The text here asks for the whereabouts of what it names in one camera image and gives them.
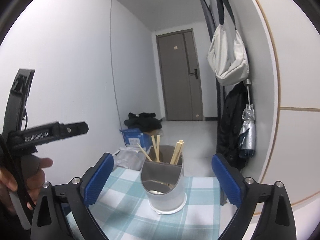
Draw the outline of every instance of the umbrella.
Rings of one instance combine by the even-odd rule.
[[[256,147],[256,126],[254,124],[255,115],[253,104],[250,101],[250,93],[249,93],[249,86],[251,85],[250,79],[246,79],[243,81],[244,85],[247,87],[248,90],[248,103],[246,105],[245,110],[242,114],[242,128],[239,133],[239,157],[248,159],[253,157]]]

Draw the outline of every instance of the black strap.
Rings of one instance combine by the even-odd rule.
[[[221,25],[224,24],[224,8],[223,4],[226,6],[228,13],[230,14],[231,20],[233,21],[233,24],[236,26],[235,17],[233,15],[230,3],[228,0],[217,0],[217,7],[218,7],[218,14],[219,14],[219,23]]]

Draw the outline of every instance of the checkered tablecloth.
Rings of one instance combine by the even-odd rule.
[[[187,203],[172,215],[159,215],[149,205],[140,172],[117,168],[97,202],[89,209],[110,240],[211,240],[219,237],[220,186],[217,178],[186,177]],[[83,239],[72,214],[67,216]]]

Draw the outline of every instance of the black clothing pile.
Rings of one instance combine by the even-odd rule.
[[[129,119],[124,121],[129,129],[139,128],[141,132],[152,132],[162,128],[161,122],[156,119],[156,114],[141,113],[139,115],[129,113]]]
[[[217,153],[221,153],[228,163],[238,170],[243,169],[246,163],[246,159],[239,157],[238,148],[239,133],[243,124],[242,113],[246,104],[247,89],[240,82],[226,97],[217,134]]]

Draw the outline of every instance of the wooden chopstick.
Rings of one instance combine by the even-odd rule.
[[[174,162],[175,162],[175,160],[176,160],[176,158],[177,158],[177,154],[178,154],[179,151],[180,151],[181,145],[182,145],[182,143],[177,142],[176,147],[174,148],[174,151],[173,151],[173,155],[172,155],[170,164],[174,164]]]
[[[154,135],[151,136],[153,148],[155,149],[155,155],[156,155],[156,162],[157,162],[157,145]]]
[[[182,141],[182,145],[181,145],[181,147],[180,147],[180,150],[179,150],[178,156],[177,156],[177,158],[176,158],[176,160],[175,160],[175,162],[174,162],[174,164],[175,164],[175,165],[177,165],[177,164],[178,164],[178,162],[179,162],[180,155],[181,155],[181,153],[182,153],[182,149],[183,149],[183,145],[184,145],[184,141]]]
[[[157,135],[157,152],[156,152],[156,156],[157,156],[157,162],[160,162],[160,135]]]
[[[137,145],[139,146],[139,148],[140,148],[140,150],[143,152],[143,154],[147,157],[147,159],[152,162],[151,158],[150,158],[149,155],[144,151],[144,149],[141,147],[141,145],[140,145],[139,143],[138,143]]]

